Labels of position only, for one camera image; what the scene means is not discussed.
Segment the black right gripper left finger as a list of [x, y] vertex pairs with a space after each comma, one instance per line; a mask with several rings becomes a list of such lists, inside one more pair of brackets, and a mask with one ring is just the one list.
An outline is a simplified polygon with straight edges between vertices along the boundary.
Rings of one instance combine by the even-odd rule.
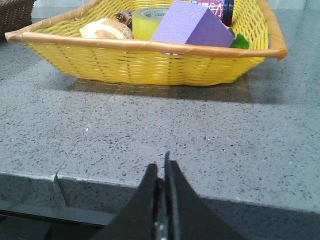
[[157, 165], [147, 166], [146, 172], [127, 205], [91, 240], [153, 240], [154, 199], [158, 180]]

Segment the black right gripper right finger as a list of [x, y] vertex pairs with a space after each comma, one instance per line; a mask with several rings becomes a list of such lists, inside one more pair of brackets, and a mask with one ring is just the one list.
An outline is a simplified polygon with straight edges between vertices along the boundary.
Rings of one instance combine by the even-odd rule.
[[164, 157], [164, 191], [169, 240], [245, 240], [197, 195], [175, 160]]

